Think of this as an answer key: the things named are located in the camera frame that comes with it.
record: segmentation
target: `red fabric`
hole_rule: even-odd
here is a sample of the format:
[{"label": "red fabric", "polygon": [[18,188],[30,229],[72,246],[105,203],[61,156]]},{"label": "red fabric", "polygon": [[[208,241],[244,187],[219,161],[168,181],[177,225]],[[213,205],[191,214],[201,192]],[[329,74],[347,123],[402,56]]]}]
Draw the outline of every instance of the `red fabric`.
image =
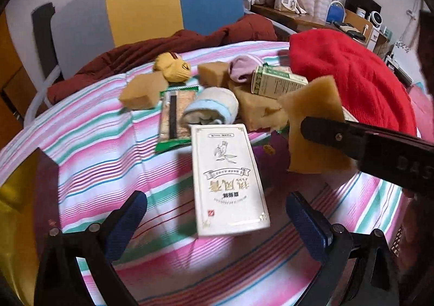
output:
[{"label": "red fabric", "polygon": [[222,27],[208,36],[190,30],[180,30],[167,38],[119,46],[96,57],[74,77],[53,84],[47,90],[47,97],[51,104],[56,104],[101,79],[127,72],[152,61],[160,53],[182,53],[254,40],[277,41],[277,37],[271,21],[257,14],[247,14],[237,22]]},{"label": "red fabric", "polygon": [[410,98],[377,55],[327,29],[294,34],[289,44],[291,70],[309,81],[333,75],[342,105],[359,122],[416,135]]},{"label": "red fabric", "polygon": [[411,87],[409,96],[420,137],[434,143],[434,107],[431,98],[416,85]]}]

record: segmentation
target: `sponge block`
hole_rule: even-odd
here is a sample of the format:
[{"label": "sponge block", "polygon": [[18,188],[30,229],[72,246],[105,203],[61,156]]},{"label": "sponge block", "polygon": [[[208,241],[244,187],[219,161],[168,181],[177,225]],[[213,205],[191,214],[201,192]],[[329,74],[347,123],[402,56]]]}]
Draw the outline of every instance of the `sponge block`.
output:
[{"label": "sponge block", "polygon": [[226,62],[209,62],[197,66],[199,80],[201,84],[227,88],[229,80],[229,64]]},{"label": "sponge block", "polygon": [[278,99],[289,118],[289,171],[325,173],[350,169],[351,159],[340,150],[304,139],[301,122],[307,116],[344,122],[341,100],[333,76],[314,79],[301,89]]},{"label": "sponge block", "polygon": [[228,85],[238,99],[242,121],[249,131],[259,128],[281,130],[287,125],[288,116],[277,100],[252,94],[250,84],[229,80]]},{"label": "sponge block", "polygon": [[119,101],[131,110],[150,109],[158,104],[160,92],[168,86],[162,72],[136,75],[122,91]]}]

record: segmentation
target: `plastic bag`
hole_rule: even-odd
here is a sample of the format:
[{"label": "plastic bag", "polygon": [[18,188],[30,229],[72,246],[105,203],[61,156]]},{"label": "plastic bag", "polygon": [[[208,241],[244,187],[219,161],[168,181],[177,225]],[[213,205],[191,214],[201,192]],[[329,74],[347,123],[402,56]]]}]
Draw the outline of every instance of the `plastic bag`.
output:
[{"label": "plastic bag", "polygon": [[155,152],[165,152],[192,142],[190,128],[180,119],[184,109],[196,98],[198,86],[171,87],[160,92],[162,97],[160,130]]}]

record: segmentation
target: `pink striped fabric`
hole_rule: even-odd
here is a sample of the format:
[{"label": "pink striped fabric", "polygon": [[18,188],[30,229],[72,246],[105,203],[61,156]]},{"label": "pink striped fabric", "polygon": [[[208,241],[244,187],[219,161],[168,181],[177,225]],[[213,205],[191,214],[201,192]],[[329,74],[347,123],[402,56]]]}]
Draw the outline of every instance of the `pink striped fabric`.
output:
[{"label": "pink striped fabric", "polygon": [[[197,64],[229,62],[253,54],[270,65],[289,65],[288,43],[246,42],[184,53],[197,84]],[[160,107],[125,111],[118,96],[152,63],[94,84],[38,117],[0,154],[0,184],[35,148],[60,167],[59,209],[64,232],[103,221],[134,190],[146,193],[148,211],[122,258],[114,263],[140,305],[290,305],[315,275],[308,255],[285,213],[289,192],[299,190],[312,206],[350,231],[381,228],[388,240],[400,221],[405,199],[399,187],[357,174],[341,187],[321,176],[293,175],[285,190],[266,188],[269,229],[236,237],[198,239],[195,226],[192,157],[189,146],[159,155]],[[266,131],[249,134],[262,145]],[[87,265],[80,268],[98,305]]]}]

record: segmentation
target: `blue chair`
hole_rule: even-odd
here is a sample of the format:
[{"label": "blue chair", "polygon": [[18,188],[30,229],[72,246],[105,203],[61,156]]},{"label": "blue chair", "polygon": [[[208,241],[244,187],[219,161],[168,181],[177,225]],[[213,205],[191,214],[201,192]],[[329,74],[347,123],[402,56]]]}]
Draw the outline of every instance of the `blue chair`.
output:
[{"label": "blue chair", "polygon": [[333,21],[342,23],[345,19],[345,8],[339,1],[333,1],[330,3],[327,12],[326,23],[331,23]]},{"label": "blue chair", "polygon": [[[243,0],[72,0],[51,18],[54,47],[48,47],[53,48],[58,64],[30,104],[24,126],[35,119],[47,88],[60,74],[69,79],[114,47],[167,37],[179,29],[207,35],[251,13],[244,9]],[[295,33],[272,23],[280,40]]]}]

